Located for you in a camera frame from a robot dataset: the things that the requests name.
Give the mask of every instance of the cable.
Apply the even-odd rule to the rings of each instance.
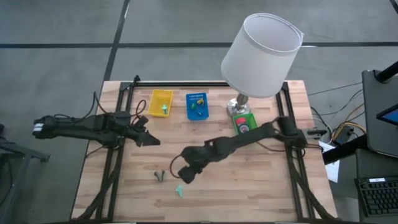
[[[285,149],[270,149],[269,147],[267,147],[267,146],[265,146],[265,145],[263,145],[263,144],[261,144],[259,142],[256,142],[256,143],[259,144],[261,147],[263,147],[265,149],[268,149],[268,150],[270,150],[272,152],[284,152],[285,151]]]
[[[94,91],[94,93],[93,93],[93,102],[91,103],[90,110],[87,112],[86,115],[84,115],[84,117],[78,119],[77,121],[74,121],[73,124],[75,124],[77,122],[80,122],[80,121],[83,121],[84,119],[86,119],[91,114],[91,112],[93,111],[93,108],[94,108],[95,97],[96,97],[96,92]]]
[[[89,155],[91,155],[92,153],[94,153],[94,152],[96,152],[96,151],[98,151],[98,150],[100,150],[100,149],[102,149],[102,148],[104,148],[104,147],[105,147],[105,146],[101,146],[101,147],[95,149],[94,151],[89,152],[89,153],[85,156],[85,159],[87,159],[87,157],[88,157]]]
[[[358,84],[361,84],[361,83],[362,82],[358,82],[358,83],[353,83],[353,84],[349,84],[349,85],[345,85],[345,86],[341,86],[341,87],[337,87],[337,88],[332,88],[332,89],[329,89],[329,90],[323,90],[323,91],[319,91],[319,92],[315,92],[315,93],[310,93],[310,94],[308,94],[308,96],[316,95],[316,94],[319,94],[319,93],[326,93],[328,91],[338,90],[338,89],[341,89],[341,88],[346,88],[346,87],[353,86],[353,85],[358,85]]]
[[[364,134],[366,134],[366,129],[365,129],[364,127],[360,126],[360,125],[357,124],[357,123],[347,121],[348,118],[349,118],[355,111],[359,110],[363,105],[364,105],[364,103],[361,104],[361,105],[359,105],[358,107],[356,107],[353,111],[351,111],[351,112],[348,114],[348,116],[346,117],[345,121],[344,121],[343,123],[341,123],[341,124],[337,127],[336,133],[333,133],[333,134],[332,134],[332,139],[333,139],[333,140],[336,139],[335,136],[338,136],[338,135],[342,132],[343,128],[344,128],[346,125],[350,125],[350,126],[357,127],[357,128],[359,128],[360,130],[362,130],[362,132],[363,132]]]
[[[144,103],[144,106],[142,107],[142,109],[140,111],[138,111],[139,106],[141,105],[141,103]],[[135,118],[131,121],[131,124],[134,124],[134,122],[136,121],[136,119],[139,119],[141,116],[139,116],[142,112],[144,112],[145,107],[147,107],[147,101],[146,100],[141,100],[140,102],[138,102],[137,108],[136,108],[136,113],[135,113]]]
[[[6,201],[8,195],[10,194],[10,191],[12,189],[12,185],[14,184],[13,178],[12,178],[12,171],[11,171],[11,163],[10,163],[10,158],[7,158],[7,165],[8,165],[8,172],[10,175],[10,187],[7,190],[7,193],[5,194],[5,196],[1,199],[0,201],[0,208],[2,207],[3,203]]]
[[[178,157],[180,157],[180,156],[182,156],[182,154],[179,154],[178,156],[174,157],[174,159],[173,159],[172,162],[170,163],[170,167],[169,167],[171,175],[172,175],[173,177],[177,178],[177,179],[180,179],[180,177],[174,175],[173,170],[172,170],[172,166],[173,166],[174,161],[175,161]]]
[[[323,118],[320,116],[320,114],[318,113],[318,111],[315,108],[313,108],[312,106],[310,108],[311,108],[311,110],[314,110],[314,112],[316,112],[316,114],[319,117],[319,118],[313,118],[313,119],[317,119],[317,120],[321,121],[326,126],[326,128],[329,129],[329,139],[331,139],[332,131],[331,131],[330,126],[328,124],[326,124],[325,120],[323,120]]]
[[[350,114],[348,114],[348,116],[347,116],[347,118],[345,119],[345,121],[347,121],[348,118],[349,118],[355,111],[359,110],[360,107],[362,107],[363,105],[365,105],[365,104],[363,103],[363,104],[359,105],[359,106],[358,106],[357,108],[355,108]]]
[[[73,125],[73,124],[76,124],[77,122],[83,121],[83,120],[84,120],[85,118],[87,118],[88,115],[90,115],[90,113],[93,111],[94,103],[95,103],[95,96],[96,96],[96,93],[94,92],[94,93],[93,93],[93,102],[91,103],[91,108],[90,108],[90,110],[88,111],[88,113],[87,113],[86,115],[84,115],[84,117],[82,117],[82,118],[80,118],[80,119],[74,121],[74,119],[75,119],[74,117],[70,117],[70,116],[65,115],[65,114],[55,114],[55,115],[54,115],[54,118],[59,117],[59,116],[64,117],[64,118],[70,118],[70,119],[72,119],[72,125]]]
[[[348,100],[348,102],[347,102],[340,110],[335,111],[335,112],[332,112],[332,113],[320,114],[320,116],[326,116],[326,115],[332,115],[332,114],[337,114],[337,113],[339,113],[340,111],[344,110],[344,109],[348,106],[348,104],[349,104],[351,101],[353,101],[356,97],[360,96],[360,95],[362,94],[361,92],[362,92],[362,90],[359,90],[359,91],[357,91],[356,93],[354,93],[354,95]]]
[[[271,148],[269,148],[269,147],[267,147],[267,146],[265,146],[265,145],[263,145],[263,144],[261,144],[261,143],[259,143],[259,142],[256,142],[256,143],[257,143],[258,145],[260,145],[261,147],[263,147],[264,149],[270,150],[270,151],[272,151],[272,152],[284,152],[284,151],[286,151],[285,149],[271,149]],[[323,148],[322,148],[321,146],[316,145],[316,144],[307,144],[307,146],[305,146],[305,148],[310,148],[310,149],[321,149],[321,150],[323,150]],[[292,148],[292,149],[295,150],[295,151],[303,150],[303,151],[304,151],[303,157],[304,157],[304,156],[305,156],[305,153],[306,153],[305,148],[301,148],[301,149]]]
[[[354,118],[351,118],[351,119],[349,119],[349,120],[347,120],[347,121],[352,121],[352,120],[354,120],[354,119],[360,117],[362,114],[365,114],[365,111],[363,111],[362,113],[358,114],[358,115],[355,116]]]
[[[132,115],[129,115],[129,116],[115,116],[115,115],[113,115],[113,114],[109,114],[109,113],[108,113],[107,111],[105,111],[105,109],[101,106],[100,100],[98,99],[96,92],[94,92],[94,98],[95,98],[95,100],[96,100],[96,102],[97,102],[98,107],[101,109],[101,111],[104,112],[104,114],[106,114],[106,115],[108,115],[108,116],[112,116],[112,117],[114,117],[114,118],[132,118],[133,116],[138,116],[140,113],[142,113],[142,112],[145,110],[145,107],[147,106],[146,100],[141,100],[141,101],[138,103],[138,105],[137,105],[136,113],[135,113],[135,114],[132,114]],[[142,102],[145,102],[145,105],[144,105],[144,107],[140,110],[140,112],[138,112],[138,107],[139,107],[139,105],[140,105]]]

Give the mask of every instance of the lamp base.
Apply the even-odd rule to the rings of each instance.
[[[251,110],[249,104],[245,103],[244,105],[239,106],[236,99],[232,99],[228,102],[226,112],[228,113],[228,116],[233,118],[237,115],[249,114]]]

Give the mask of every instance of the black cable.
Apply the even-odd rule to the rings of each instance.
[[[335,112],[332,112],[332,113],[320,114],[320,116],[326,116],[326,115],[331,115],[331,114],[339,113],[340,111],[344,110],[344,109],[349,105],[349,103],[354,99],[354,97],[355,97],[358,93],[360,93],[360,92],[362,92],[362,90],[359,90],[359,91],[357,91],[356,93],[354,93],[354,95],[348,100],[348,102],[347,102],[340,110],[335,111]]]
[[[341,123],[341,124],[339,124],[338,126],[337,126],[337,128],[335,128],[334,130],[333,130],[333,132],[332,133],[334,133],[336,130],[338,130],[342,125],[344,125],[346,122],[349,122],[349,121],[345,121],[345,122],[343,122],[343,123]]]
[[[270,149],[269,147],[267,147],[267,146],[265,146],[265,145],[263,145],[263,144],[261,144],[259,142],[256,142],[256,143],[259,144],[261,147],[263,147],[265,149],[268,149],[268,150],[270,150],[272,152],[284,152],[285,151],[285,149]]]
[[[353,83],[353,84],[349,84],[349,85],[345,85],[345,86],[341,86],[341,87],[337,87],[337,88],[332,88],[332,89],[329,89],[329,90],[323,90],[323,91],[319,91],[319,92],[315,92],[315,93],[310,93],[310,94],[308,94],[308,96],[316,95],[316,94],[319,94],[319,93],[326,93],[328,91],[333,91],[333,90],[339,90],[341,88],[346,88],[346,87],[353,86],[353,85],[358,85],[358,84],[361,84],[361,83],[362,82],[358,82],[358,83]]]
[[[93,93],[93,102],[91,103],[91,107],[90,107],[90,110],[88,111],[88,113],[86,115],[84,115],[84,117],[78,119],[77,121],[74,121],[73,123],[77,123],[79,121],[83,121],[84,119],[86,119],[91,114],[91,112],[93,111],[93,108],[94,108],[95,96],[96,96],[96,92]]]
[[[177,179],[179,179],[180,177],[174,175],[173,170],[172,170],[172,166],[173,166],[174,161],[175,161],[178,157],[180,157],[180,156],[182,156],[182,155],[179,154],[178,156],[174,157],[174,159],[173,159],[172,162],[170,163],[170,167],[169,167],[171,175],[172,175],[173,177],[177,178]]]
[[[11,163],[10,163],[9,160],[10,160],[10,158],[8,157],[7,158],[7,165],[8,165],[8,172],[9,172],[9,175],[10,175],[10,187],[8,188],[7,193],[5,194],[5,196],[1,199],[0,208],[2,207],[3,203],[6,201],[8,195],[10,194],[10,191],[12,189],[12,185],[14,184],[14,181],[13,181],[13,178],[12,178]]]
[[[355,116],[354,118],[351,118],[351,119],[347,120],[346,122],[351,122],[351,123],[353,123],[352,120],[354,120],[354,119],[360,117],[362,114],[365,114],[365,111],[363,111],[362,113],[358,114],[358,115]]]
[[[319,119],[321,120],[321,122],[323,123],[323,125],[325,125],[326,130],[328,130],[328,124],[326,124],[325,120],[322,118],[322,116],[319,114],[319,112],[313,108],[312,106],[310,107],[311,110],[314,110],[314,112],[318,115]],[[329,139],[331,139],[331,130],[329,130]]]
[[[106,112],[105,109],[101,106],[100,100],[98,99],[96,92],[94,92],[94,98],[95,98],[95,100],[97,101],[97,105],[99,106],[99,108],[101,109],[101,111],[104,112],[104,114],[106,114],[106,115],[108,115],[108,116],[112,116],[112,117],[114,117],[114,118],[132,118],[133,116],[135,116],[135,114],[132,114],[132,115],[129,115],[129,116],[115,116],[115,115],[109,114],[109,113]]]
[[[86,118],[90,115],[90,113],[93,111],[94,103],[95,103],[95,95],[96,95],[96,93],[94,92],[94,93],[93,93],[93,102],[91,103],[91,108],[90,108],[90,110],[88,111],[88,113],[87,113],[86,115],[84,115],[84,117],[82,117],[82,118],[80,118],[80,119],[78,119],[78,120],[76,120],[76,121],[74,121],[74,118],[73,118],[73,117],[68,116],[68,115],[65,115],[65,114],[55,114],[53,117],[56,118],[56,117],[61,116],[61,117],[64,117],[64,118],[70,118],[70,119],[72,119],[72,125],[75,124],[75,123],[77,123],[77,122],[83,121],[83,120],[86,119]]]
[[[55,114],[54,118],[56,118],[58,116],[61,116],[61,117],[64,117],[64,118],[71,118],[71,117],[69,117],[68,115],[65,115],[65,114]]]
[[[141,103],[144,103],[144,106],[142,107],[142,109],[140,111],[138,111],[139,106],[141,105]],[[136,108],[136,113],[135,113],[135,118],[131,121],[131,124],[134,124],[134,122],[136,121],[136,119],[139,119],[141,116],[139,116],[142,112],[144,112],[145,107],[147,107],[147,101],[146,100],[141,100],[140,102],[138,102],[137,108]]]
[[[86,155],[85,159],[87,159],[87,157],[88,157],[89,155],[91,155],[92,153],[94,153],[94,152],[96,152],[96,151],[98,151],[98,150],[100,150],[100,149],[102,149],[102,148],[104,148],[104,147],[105,147],[105,146],[101,146],[101,147],[95,149],[94,151],[91,151],[90,153],[88,153],[88,154]]]

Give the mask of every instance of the small gray object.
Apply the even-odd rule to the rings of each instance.
[[[160,175],[157,171],[155,171],[154,175],[159,182],[163,182],[165,173],[166,173],[166,171],[162,170],[162,175]]]

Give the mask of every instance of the yellow basket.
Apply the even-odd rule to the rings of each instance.
[[[150,105],[148,113],[152,116],[168,117],[172,106],[173,91],[172,90],[154,90],[150,97]],[[167,114],[164,113],[162,107],[167,106]]]

